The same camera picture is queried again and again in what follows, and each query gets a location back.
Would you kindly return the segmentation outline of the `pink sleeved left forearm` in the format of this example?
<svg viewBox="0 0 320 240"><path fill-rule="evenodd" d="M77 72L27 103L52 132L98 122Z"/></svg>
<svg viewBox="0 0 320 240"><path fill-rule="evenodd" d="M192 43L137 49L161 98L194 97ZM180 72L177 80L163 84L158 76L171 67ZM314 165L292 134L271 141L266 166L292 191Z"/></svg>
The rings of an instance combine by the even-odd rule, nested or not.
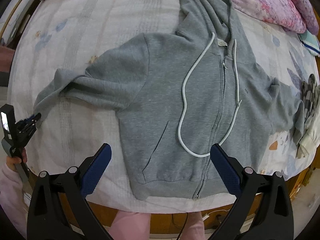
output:
<svg viewBox="0 0 320 240"><path fill-rule="evenodd" d="M27 239L27 220L19 174L7 164L1 167L1 207L13 226Z"/></svg>

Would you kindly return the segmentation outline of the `person left hand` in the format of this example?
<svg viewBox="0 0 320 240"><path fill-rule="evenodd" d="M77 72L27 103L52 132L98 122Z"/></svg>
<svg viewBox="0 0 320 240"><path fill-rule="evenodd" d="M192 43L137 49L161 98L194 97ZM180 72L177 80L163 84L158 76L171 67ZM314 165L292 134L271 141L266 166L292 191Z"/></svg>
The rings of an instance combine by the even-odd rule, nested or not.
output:
<svg viewBox="0 0 320 240"><path fill-rule="evenodd" d="M21 158L19 157L10 157L7 156L6 165L8 168L10 168L12 171L17 171L16 165L21 163L27 162L27 154L25 148L22 149Z"/></svg>

